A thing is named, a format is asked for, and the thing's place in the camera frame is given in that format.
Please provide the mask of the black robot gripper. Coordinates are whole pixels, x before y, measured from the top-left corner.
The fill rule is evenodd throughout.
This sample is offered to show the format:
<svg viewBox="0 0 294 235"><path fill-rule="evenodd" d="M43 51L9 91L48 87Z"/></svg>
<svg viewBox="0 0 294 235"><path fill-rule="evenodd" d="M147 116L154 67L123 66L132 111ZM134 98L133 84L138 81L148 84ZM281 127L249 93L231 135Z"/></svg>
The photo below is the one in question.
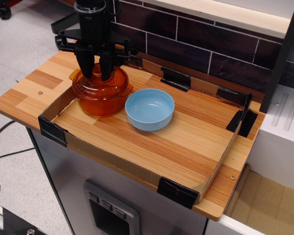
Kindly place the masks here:
<svg viewBox="0 0 294 235"><path fill-rule="evenodd" d="M82 74L92 77L95 56L99 56L102 81L107 81L114 68L116 58L128 59L131 55L131 40L111 29L110 17L120 14L108 10L108 0L77 0L74 3L78 29L59 29L57 47L73 52Z"/></svg>

